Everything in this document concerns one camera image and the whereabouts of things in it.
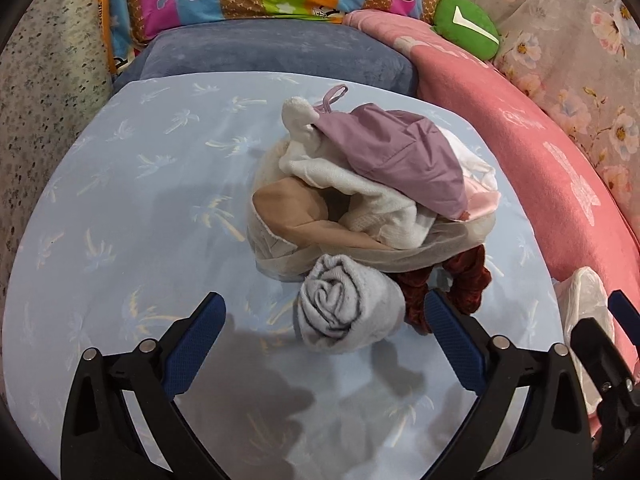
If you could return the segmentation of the dark red velvet scrunchie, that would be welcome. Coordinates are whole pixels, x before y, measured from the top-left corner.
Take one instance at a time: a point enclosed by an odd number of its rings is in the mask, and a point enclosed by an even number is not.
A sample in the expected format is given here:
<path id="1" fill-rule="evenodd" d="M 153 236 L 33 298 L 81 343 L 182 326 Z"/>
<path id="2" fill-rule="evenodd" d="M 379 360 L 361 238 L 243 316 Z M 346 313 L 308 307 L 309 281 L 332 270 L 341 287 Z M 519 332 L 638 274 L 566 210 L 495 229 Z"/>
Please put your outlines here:
<path id="1" fill-rule="evenodd" d="M 435 270 L 445 273 L 446 283 L 442 290 L 451 304 L 464 315 L 475 313 L 480 308 L 484 290 L 491 283 L 485 258 L 485 246 L 478 245 L 434 266 L 390 274 L 405 298 L 404 321 L 422 336 L 432 332 L 424 313 L 424 299 L 434 288 L 430 278 Z"/>

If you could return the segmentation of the pink satin cloth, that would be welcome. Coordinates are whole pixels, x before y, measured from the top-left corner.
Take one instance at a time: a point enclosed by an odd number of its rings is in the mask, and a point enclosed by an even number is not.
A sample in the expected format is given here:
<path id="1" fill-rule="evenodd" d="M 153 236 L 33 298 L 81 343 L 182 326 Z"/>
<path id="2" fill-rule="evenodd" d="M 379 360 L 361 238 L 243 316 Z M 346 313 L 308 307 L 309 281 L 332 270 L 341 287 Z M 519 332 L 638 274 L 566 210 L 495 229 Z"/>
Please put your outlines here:
<path id="1" fill-rule="evenodd" d="M 451 146 L 462 169 L 468 206 L 466 206 L 460 220 L 471 221 L 493 214 L 498 209 L 501 197 L 495 168 L 472 152 L 451 131 L 442 129 L 442 134 Z"/>

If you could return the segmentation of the grey sock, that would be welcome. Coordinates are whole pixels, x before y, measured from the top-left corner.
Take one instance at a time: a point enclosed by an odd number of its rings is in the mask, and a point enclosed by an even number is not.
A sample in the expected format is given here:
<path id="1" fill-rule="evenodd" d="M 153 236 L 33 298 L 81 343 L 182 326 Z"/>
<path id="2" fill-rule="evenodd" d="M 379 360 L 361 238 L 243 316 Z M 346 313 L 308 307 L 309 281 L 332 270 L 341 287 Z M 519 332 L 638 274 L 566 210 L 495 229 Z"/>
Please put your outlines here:
<path id="1" fill-rule="evenodd" d="M 300 286 L 294 321 L 308 348 L 349 353 L 397 332 L 406 302 L 382 272 L 345 255 L 323 255 Z"/>

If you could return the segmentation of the white knit cloth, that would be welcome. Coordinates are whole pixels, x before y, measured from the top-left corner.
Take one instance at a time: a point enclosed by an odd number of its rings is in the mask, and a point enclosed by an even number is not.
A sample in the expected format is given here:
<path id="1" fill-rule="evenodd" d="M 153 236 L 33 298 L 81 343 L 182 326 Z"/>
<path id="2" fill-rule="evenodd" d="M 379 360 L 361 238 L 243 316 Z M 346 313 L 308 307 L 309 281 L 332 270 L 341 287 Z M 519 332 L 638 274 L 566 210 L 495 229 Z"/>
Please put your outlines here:
<path id="1" fill-rule="evenodd" d="M 287 177 L 349 198 L 338 223 L 352 232 L 369 235 L 394 249 L 420 247 L 436 214 L 426 211 L 393 188 L 376 183 L 350 168 L 345 157 L 324 136 L 314 142 L 283 139 L 273 148 L 277 167 Z"/>

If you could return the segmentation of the purple fabric cap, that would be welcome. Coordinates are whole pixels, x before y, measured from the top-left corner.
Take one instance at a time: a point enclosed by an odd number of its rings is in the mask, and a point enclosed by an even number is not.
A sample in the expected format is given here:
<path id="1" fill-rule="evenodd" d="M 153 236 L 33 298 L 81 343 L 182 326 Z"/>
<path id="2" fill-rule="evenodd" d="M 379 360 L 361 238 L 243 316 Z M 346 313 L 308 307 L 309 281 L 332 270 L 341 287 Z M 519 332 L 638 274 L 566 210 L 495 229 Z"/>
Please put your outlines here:
<path id="1" fill-rule="evenodd" d="M 349 113 L 334 110 L 332 105 L 347 91 L 339 84 L 326 92 L 316 107 L 314 128 L 335 145 L 352 170 L 446 219 L 468 218 L 462 167 L 434 122 L 373 103 Z"/>

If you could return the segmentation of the beige sheer stocking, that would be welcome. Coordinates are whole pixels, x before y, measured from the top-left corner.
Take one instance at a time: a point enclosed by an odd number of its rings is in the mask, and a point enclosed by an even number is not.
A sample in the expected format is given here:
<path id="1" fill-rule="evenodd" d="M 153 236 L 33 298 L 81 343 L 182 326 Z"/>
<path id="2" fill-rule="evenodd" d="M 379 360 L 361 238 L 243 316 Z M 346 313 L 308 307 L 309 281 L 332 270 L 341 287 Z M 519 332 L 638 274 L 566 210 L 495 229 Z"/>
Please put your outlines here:
<path id="1" fill-rule="evenodd" d="M 418 248 L 395 249 L 337 222 L 349 197 L 318 190 L 278 167 L 288 142 L 281 140 L 262 156 L 247 206 L 247 238 L 258 268 L 280 280 L 292 280 L 311 270 L 324 255 L 346 255 L 385 273 L 434 266 L 485 243 L 496 215 L 467 222 L 436 220 Z"/>

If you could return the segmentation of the white small sock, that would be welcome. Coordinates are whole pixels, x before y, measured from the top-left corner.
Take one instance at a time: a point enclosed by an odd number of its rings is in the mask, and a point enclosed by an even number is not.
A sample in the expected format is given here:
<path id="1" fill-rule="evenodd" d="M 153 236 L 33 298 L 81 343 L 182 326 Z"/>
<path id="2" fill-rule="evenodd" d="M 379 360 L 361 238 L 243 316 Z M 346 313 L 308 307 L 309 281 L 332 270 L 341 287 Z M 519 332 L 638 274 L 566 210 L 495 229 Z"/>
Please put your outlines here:
<path id="1" fill-rule="evenodd" d="M 314 107 L 299 96 L 289 98 L 282 104 L 281 119 L 292 141 L 318 146 L 319 133 L 314 128 L 318 118 Z"/>

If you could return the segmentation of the pink towel blanket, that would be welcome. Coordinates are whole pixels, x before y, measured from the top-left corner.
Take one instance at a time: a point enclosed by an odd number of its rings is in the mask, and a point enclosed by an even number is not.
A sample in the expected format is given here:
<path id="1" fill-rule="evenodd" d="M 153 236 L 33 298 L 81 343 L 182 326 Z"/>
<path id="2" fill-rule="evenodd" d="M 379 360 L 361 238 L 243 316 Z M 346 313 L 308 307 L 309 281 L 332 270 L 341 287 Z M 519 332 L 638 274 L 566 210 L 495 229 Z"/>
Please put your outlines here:
<path id="1" fill-rule="evenodd" d="M 358 10 L 344 24 L 405 55 L 418 97 L 467 120 L 510 181 L 552 278 L 589 266 L 608 292 L 639 301 L 639 242 L 611 192 L 564 131 L 495 68 L 426 23 Z"/>

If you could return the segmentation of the grey floral bedsheet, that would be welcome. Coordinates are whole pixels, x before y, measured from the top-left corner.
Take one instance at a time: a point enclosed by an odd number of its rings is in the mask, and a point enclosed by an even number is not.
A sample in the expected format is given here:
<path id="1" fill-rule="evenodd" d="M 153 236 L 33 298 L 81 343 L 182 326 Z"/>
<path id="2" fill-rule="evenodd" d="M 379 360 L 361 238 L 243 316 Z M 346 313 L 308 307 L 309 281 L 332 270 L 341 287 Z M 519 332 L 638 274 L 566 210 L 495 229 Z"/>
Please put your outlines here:
<path id="1" fill-rule="evenodd" d="M 567 134 L 639 227 L 639 26 L 622 0 L 472 0 L 494 64 Z"/>

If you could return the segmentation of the green round plush cushion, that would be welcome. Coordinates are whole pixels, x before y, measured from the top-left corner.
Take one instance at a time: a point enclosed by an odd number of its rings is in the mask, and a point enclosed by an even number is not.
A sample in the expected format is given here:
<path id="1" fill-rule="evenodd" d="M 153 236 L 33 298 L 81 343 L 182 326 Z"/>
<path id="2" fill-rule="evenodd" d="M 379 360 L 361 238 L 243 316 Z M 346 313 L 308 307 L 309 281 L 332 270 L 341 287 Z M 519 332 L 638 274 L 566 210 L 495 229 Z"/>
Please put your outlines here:
<path id="1" fill-rule="evenodd" d="M 436 6 L 434 31 L 481 61 L 499 51 L 500 35 L 488 14 L 470 0 L 440 0 Z"/>

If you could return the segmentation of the white speckled curtain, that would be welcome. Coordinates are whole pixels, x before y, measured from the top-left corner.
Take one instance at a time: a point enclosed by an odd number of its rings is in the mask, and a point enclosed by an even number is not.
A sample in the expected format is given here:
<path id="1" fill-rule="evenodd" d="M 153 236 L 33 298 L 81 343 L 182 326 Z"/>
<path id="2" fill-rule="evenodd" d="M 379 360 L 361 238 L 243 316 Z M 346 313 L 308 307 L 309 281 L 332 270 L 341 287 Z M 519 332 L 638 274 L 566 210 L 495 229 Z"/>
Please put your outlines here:
<path id="1" fill-rule="evenodd" d="M 1 53 L 1 261 L 53 170 L 106 102 L 96 0 L 34 0 Z"/>

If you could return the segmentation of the dark blue velvet cushion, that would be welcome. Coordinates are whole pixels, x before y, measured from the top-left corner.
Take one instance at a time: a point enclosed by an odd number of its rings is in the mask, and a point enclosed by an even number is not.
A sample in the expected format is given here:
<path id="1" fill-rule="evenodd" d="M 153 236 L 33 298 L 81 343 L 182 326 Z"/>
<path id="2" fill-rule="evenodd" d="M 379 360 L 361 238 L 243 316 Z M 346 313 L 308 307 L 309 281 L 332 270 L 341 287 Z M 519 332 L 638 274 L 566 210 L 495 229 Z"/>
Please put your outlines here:
<path id="1" fill-rule="evenodd" d="M 356 28 L 303 20 L 235 20 L 165 30 L 114 82 L 217 72 L 276 72 L 415 96 L 418 72 L 401 53 Z"/>

